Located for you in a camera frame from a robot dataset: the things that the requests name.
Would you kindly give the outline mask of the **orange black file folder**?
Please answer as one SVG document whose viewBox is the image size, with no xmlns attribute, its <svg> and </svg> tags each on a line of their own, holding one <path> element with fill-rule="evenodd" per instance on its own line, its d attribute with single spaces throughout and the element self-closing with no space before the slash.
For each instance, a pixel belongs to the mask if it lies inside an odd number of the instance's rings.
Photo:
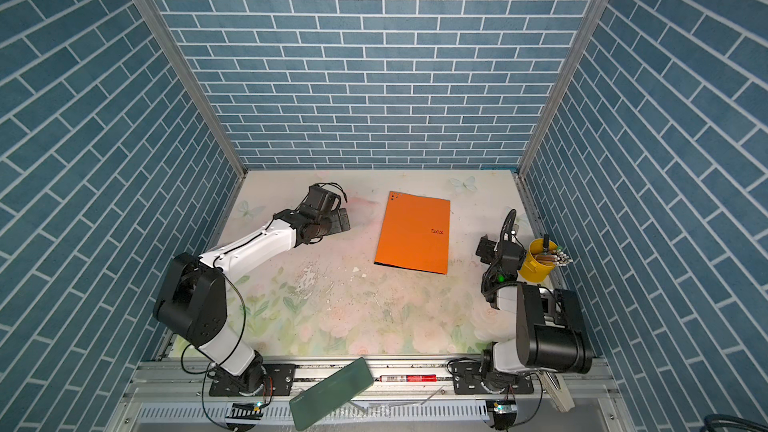
<svg viewBox="0 0 768 432">
<path fill-rule="evenodd" d="M 449 200 L 391 191 L 374 263 L 446 275 L 450 216 Z"/>
</svg>

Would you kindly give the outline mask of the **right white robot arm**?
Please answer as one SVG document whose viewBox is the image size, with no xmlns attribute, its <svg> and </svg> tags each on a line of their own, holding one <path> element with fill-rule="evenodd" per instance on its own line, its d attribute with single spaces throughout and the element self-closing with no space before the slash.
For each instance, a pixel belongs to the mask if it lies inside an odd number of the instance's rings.
<svg viewBox="0 0 768 432">
<path fill-rule="evenodd" d="M 513 235 L 480 238 L 476 255 L 486 269 L 481 294 L 492 309 L 512 312 L 514 337 L 498 340 L 483 351 L 480 380 L 500 391 L 536 372 L 586 374 L 594 349 L 586 332 L 575 292 L 521 282 L 525 249 Z"/>
</svg>

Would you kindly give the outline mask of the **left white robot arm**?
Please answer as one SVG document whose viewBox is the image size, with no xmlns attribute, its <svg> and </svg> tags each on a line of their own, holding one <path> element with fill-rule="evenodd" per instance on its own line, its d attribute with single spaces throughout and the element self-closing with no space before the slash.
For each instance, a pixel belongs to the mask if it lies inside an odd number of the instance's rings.
<svg viewBox="0 0 768 432">
<path fill-rule="evenodd" d="M 348 231 L 346 200 L 339 184 L 315 183 L 298 206 L 275 213 L 254 232 L 200 255 L 177 255 L 167 267 L 153 316 L 233 381 L 237 394 L 262 391 L 263 359 L 244 342 L 244 332 L 228 324 L 227 291 L 236 291 L 237 280 L 283 252 Z"/>
</svg>

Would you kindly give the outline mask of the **yellow pen cup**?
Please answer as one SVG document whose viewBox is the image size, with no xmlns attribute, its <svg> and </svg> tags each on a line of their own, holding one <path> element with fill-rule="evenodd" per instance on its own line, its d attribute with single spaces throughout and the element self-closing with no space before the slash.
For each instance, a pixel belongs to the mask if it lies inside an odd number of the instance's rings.
<svg viewBox="0 0 768 432">
<path fill-rule="evenodd" d="M 528 247 L 525 260 L 520 268 L 520 276 L 527 282 L 543 282 L 549 276 L 550 272 L 555 269 L 556 260 L 539 260 L 538 256 L 541 254 L 551 255 L 556 249 L 557 245 L 552 240 L 549 240 L 547 244 L 544 244 L 542 238 L 533 240 Z"/>
</svg>

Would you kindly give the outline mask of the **red marker pen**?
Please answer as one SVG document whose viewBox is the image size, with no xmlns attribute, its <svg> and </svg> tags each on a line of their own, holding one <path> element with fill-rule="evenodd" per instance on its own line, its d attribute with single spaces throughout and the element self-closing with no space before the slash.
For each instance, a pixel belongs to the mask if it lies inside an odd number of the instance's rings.
<svg viewBox="0 0 768 432">
<path fill-rule="evenodd" d="M 377 378 L 382 383 L 436 383 L 435 374 L 381 375 Z"/>
</svg>

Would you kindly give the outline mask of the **green board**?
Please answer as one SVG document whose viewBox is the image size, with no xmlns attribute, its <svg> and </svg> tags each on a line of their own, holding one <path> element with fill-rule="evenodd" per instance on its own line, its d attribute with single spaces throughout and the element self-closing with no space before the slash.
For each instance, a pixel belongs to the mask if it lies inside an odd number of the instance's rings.
<svg viewBox="0 0 768 432">
<path fill-rule="evenodd" d="M 374 382 L 366 359 L 355 359 L 289 401 L 295 429 L 307 430 L 369 389 Z"/>
</svg>

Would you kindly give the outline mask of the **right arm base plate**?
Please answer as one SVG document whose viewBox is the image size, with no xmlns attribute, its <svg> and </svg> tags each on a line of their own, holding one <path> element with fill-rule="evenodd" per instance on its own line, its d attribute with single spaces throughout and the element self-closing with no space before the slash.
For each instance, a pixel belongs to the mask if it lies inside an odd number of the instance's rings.
<svg viewBox="0 0 768 432">
<path fill-rule="evenodd" d="M 489 369 L 470 358 L 457 358 L 445 364 L 456 395 L 530 395 L 534 386 L 525 374 L 507 374 Z"/>
</svg>

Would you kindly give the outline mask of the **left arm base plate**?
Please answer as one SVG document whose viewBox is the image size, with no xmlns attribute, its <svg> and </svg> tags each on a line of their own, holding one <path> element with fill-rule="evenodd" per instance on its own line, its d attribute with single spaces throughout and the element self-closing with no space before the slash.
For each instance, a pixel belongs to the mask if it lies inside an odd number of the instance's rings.
<svg viewBox="0 0 768 432">
<path fill-rule="evenodd" d="M 245 372 L 235 376 L 223 368 L 214 368 L 206 374 L 212 385 L 212 397 L 289 396 L 293 386 L 296 366 L 293 364 L 249 365 Z"/>
</svg>

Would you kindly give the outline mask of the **aluminium front rail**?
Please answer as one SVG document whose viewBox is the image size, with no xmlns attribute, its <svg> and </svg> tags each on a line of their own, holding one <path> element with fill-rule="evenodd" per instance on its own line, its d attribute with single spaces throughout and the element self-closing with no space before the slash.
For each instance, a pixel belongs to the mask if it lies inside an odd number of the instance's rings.
<svg viewBox="0 0 768 432">
<path fill-rule="evenodd" d="M 586 374 L 493 372 L 477 355 L 289 357 L 263 359 L 251 379 L 234 378 L 206 359 L 143 362 L 124 401 L 144 403 L 286 402 L 305 392 L 361 402 L 428 403 L 441 399 L 510 400 L 539 397 L 568 408 L 577 399 L 613 399 L 619 390 L 607 363 Z"/>
</svg>

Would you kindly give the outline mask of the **aluminium corner frame post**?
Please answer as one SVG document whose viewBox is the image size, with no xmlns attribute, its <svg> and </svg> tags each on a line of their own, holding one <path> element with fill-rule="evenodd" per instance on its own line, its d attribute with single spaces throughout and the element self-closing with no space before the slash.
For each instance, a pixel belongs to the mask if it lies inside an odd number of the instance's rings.
<svg viewBox="0 0 768 432">
<path fill-rule="evenodd" d="M 574 35 L 573 43 L 563 61 L 561 70 L 558 72 L 557 80 L 550 91 L 546 104 L 542 108 L 536 126 L 532 131 L 531 138 L 520 160 L 517 171 L 520 177 L 525 177 L 530 171 L 545 135 L 557 114 L 558 107 L 573 79 L 575 71 L 589 45 L 599 20 L 607 7 L 608 1 L 609 0 L 590 0 L 588 7 L 585 10 L 579 29 Z"/>
</svg>

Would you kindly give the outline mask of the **left aluminium frame post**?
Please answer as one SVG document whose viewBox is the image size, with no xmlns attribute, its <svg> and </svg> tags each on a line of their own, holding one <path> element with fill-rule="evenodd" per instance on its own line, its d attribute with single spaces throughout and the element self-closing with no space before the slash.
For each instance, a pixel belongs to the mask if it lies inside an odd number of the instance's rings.
<svg viewBox="0 0 768 432">
<path fill-rule="evenodd" d="M 239 179 L 247 174 L 247 168 L 240 159 L 234 145 L 227 136 L 210 101 L 191 70 L 182 50 L 166 24 L 154 0 L 132 0 L 153 38 L 175 71 L 184 90 L 196 106 L 200 116 L 209 127 L 220 149 L 228 159 Z"/>
</svg>

